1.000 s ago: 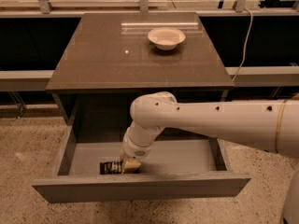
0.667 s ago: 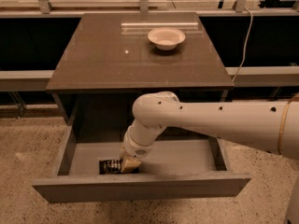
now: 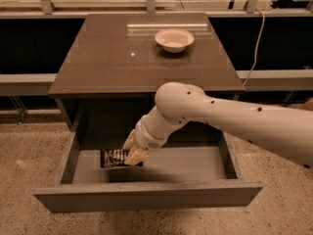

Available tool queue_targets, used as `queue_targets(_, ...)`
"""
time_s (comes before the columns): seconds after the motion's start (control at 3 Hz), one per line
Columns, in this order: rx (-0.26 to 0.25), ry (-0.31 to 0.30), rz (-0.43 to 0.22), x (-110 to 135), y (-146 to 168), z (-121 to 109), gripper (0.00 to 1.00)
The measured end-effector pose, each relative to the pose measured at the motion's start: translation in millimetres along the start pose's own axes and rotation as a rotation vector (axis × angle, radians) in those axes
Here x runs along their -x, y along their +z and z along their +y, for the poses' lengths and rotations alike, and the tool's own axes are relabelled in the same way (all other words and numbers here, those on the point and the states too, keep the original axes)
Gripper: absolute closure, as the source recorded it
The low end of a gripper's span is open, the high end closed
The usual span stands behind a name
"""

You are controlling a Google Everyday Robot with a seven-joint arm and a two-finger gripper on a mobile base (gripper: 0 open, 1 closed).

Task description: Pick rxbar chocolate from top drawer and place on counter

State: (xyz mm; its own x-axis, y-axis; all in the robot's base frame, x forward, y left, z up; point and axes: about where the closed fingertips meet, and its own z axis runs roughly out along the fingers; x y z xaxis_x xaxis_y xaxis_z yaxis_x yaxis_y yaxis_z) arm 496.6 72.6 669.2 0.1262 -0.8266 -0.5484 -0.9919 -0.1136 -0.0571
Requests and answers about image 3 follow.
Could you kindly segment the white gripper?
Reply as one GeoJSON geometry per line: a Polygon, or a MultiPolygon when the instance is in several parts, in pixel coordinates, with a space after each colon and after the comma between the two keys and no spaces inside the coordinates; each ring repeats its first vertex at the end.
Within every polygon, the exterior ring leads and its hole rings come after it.
{"type": "Polygon", "coordinates": [[[126,165],[136,165],[143,162],[149,157],[149,153],[146,151],[155,151],[160,149],[166,143],[166,139],[157,139],[149,133],[147,127],[144,124],[144,118],[142,117],[135,126],[135,130],[132,130],[126,138],[123,149],[130,152],[126,156],[124,163],[126,165]]]}

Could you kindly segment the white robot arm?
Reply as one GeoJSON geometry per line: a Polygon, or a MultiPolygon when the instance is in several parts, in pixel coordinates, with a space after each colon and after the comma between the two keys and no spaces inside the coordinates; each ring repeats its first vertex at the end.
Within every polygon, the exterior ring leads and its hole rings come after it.
{"type": "Polygon", "coordinates": [[[202,122],[298,165],[313,165],[313,112],[212,98],[196,85],[163,84],[156,105],[126,139],[124,162],[136,165],[190,121],[202,122]]]}

